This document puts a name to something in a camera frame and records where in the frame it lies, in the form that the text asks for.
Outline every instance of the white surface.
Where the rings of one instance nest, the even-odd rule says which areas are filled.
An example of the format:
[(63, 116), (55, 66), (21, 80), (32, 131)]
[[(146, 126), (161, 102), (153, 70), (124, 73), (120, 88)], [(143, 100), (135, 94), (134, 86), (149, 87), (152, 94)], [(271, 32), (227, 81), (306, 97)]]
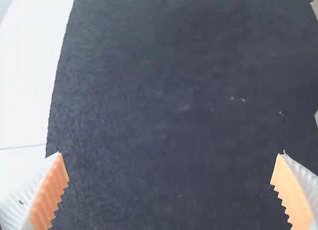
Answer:
[(45, 144), (74, 0), (13, 0), (0, 26), (0, 149)]
[(12, 0), (0, 0), (0, 24)]

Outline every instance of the black felt cloth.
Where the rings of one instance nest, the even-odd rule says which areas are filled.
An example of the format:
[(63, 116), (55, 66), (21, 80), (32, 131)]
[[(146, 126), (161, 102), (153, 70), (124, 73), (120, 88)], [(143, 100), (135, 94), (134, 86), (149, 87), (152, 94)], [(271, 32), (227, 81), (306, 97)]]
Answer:
[(287, 230), (276, 155), (318, 173), (312, 0), (75, 0), (48, 154), (54, 230)]

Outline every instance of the dark textured surface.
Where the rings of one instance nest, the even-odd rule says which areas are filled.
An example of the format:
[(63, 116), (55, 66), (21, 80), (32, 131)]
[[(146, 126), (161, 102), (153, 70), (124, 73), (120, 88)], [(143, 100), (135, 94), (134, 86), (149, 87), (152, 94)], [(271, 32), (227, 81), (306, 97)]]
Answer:
[(318, 172), (311, 0), (75, 0), (48, 153), (53, 229), (285, 230), (275, 157)]

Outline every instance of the black fabric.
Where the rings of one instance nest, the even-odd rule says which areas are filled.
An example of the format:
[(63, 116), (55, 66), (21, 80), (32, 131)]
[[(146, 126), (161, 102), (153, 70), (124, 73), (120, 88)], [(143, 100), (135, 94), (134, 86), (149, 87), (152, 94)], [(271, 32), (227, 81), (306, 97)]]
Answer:
[(47, 152), (53, 229), (284, 230), (283, 149), (318, 173), (312, 0), (75, 0)]

